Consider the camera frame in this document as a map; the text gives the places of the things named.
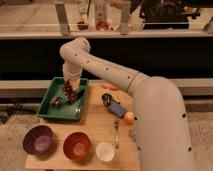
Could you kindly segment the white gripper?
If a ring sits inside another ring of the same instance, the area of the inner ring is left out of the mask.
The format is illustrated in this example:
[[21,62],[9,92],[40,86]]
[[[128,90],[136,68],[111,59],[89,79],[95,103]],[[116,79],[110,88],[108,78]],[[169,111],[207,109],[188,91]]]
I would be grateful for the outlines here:
[[64,80],[70,83],[73,90],[77,90],[80,84],[82,69],[73,64],[64,63],[62,71]]

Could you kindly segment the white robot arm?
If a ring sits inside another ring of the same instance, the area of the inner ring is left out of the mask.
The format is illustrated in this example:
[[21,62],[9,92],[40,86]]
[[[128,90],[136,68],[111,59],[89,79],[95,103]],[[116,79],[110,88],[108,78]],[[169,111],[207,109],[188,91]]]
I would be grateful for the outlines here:
[[60,47],[64,71],[72,79],[82,70],[115,85],[133,97],[140,171],[197,171],[186,109],[178,87],[164,77],[95,57],[87,39],[78,37]]

